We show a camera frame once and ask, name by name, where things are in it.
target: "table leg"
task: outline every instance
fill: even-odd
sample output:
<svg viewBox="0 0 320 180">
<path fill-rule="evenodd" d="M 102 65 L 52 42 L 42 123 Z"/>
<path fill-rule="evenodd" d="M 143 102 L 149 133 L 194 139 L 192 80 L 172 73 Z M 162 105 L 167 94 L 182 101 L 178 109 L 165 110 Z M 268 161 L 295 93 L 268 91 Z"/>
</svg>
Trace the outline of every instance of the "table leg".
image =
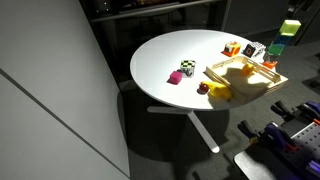
<svg viewBox="0 0 320 180">
<path fill-rule="evenodd" d="M 187 110 L 187 109 L 180 109 L 180 108 L 174 108 L 174 107 L 156 107 L 156 106 L 150 106 L 148 107 L 148 112 L 150 113 L 165 113 L 165 114 L 184 114 L 188 115 L 190 121 L 193 123 L 203 140 L 207 143 L 209 149 L 213 153 L 218 153 L 220 151 L 219 146 L 217 143 L 213 140 L 213 138 L 210 136 L 206 128 L 203 126 L 199 118 L 196 116 L 193 110 Z"/>
<path fill-rule="evenodd" d="M 193 123 L 193 125 L 196 127 L 198 132 L 200 133 L 201 137 L 203 140 L 207 143 L 209 146 L 210 150 L 214 153 L 218 153 L 220 151 L 219 146 L 217 143 L 213 140 L 213 138 L 210 136 L 206 128 L 203 126 L 199 118 L 196 116 L 194 112 L 191 112 L 188 114 L 189 119 Z"/>
</svg>

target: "red cube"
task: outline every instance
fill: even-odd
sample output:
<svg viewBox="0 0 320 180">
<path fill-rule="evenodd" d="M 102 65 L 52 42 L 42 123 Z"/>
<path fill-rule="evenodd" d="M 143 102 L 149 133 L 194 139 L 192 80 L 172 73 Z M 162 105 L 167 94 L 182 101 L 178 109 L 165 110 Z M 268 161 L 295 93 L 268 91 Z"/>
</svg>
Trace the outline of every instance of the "red cube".
<svg viewBox="0 0 320 180">
<path fill-rule="evenodd" d="M 172 84 L 179 84 L 181 79 L 182 79 L 182 73 L 178 72 L 178 71 L 173 71 L 170 74 L 169 82 L 172 83 Z"/>
</svg>

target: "round white table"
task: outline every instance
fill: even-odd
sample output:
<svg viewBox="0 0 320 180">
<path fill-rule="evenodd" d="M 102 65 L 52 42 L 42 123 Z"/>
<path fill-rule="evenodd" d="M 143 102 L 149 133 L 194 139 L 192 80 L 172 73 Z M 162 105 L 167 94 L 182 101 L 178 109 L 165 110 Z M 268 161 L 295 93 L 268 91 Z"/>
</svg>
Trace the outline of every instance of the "round white table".
<svg viewBox="0 0 320 180">
<path fill-rule="evenodd" d="M 242 37 L 212 30 L 171 32 L 141 45 L 130 63 L 130 71 L 138 87 L 150 97 L 173 107 L 149 107 L 148 111 L 188 115 L 213 152 L 218 152 L 219 147 L 193 111 L 225 110 L 242 105 L 236 100 L 209 99 L 208 95 L 197 92 L 201 81 L 211 81 L 204 74 L 206 66 L 230 59 L 221 53 L 230 41 L 241 44 L 240 54 L 251 43 Z M 196 61 L 193 77 L 182 78 L 178 85 L 167 82 L 170 74 L 180 69 L 182 60 Z M 263 62 L 261 55 L 253 60 Z"/>
</svg>

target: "gray floor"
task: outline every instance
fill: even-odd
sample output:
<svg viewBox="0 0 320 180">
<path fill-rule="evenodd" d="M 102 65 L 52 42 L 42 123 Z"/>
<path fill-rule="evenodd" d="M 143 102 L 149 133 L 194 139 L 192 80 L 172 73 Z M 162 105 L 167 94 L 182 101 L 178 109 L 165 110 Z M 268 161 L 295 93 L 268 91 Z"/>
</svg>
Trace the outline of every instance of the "gray floor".
<svg viewBox="0 0 320 180">
<path fill-rule="evenodd" d="M 213 154 L 191 122 L 183 115 L 150 114 L 146 108 L 158 104 L 139 89 L 123 92 L 132 180 L 228 180 L 246 179 L 234 164 L 234 156 L 249 146 L 237 129 L 246 119 L 262 130 L 282 119 L 269 107 L 281 100 L 296 107 L 308 100 L 320 102 L 320 87 L 306 84 L 318 76 L 320 42 L 287 47 L 277 71 L 289 78 L 285 86 L 242 107 L 212 112 L 197 112 L 199 119 L 219 144 Z"/>
</svg>

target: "wooden tray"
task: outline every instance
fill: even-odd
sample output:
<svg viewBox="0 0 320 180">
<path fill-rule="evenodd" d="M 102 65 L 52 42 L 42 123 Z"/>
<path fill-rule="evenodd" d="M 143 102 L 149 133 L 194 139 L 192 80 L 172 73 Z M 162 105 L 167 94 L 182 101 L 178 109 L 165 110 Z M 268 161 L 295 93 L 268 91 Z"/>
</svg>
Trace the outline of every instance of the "wooden tray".
<svg viewBox="0 0 320 180">
<path fill-rule="evenodd" d="M 254 72 L 250 76 L 244 76 L 241 73 L 243 66 L 247 63 L 254 66 Z M 228 86 L 233 97 L 241 103 L 246 103 L 275 91 L 288 80 L 279 73 L 273 72 L 245 56 L 236 56 L 214 64 L 211 68 L 207 67 L 205 74 L 213 81 Z"/>
</svg>

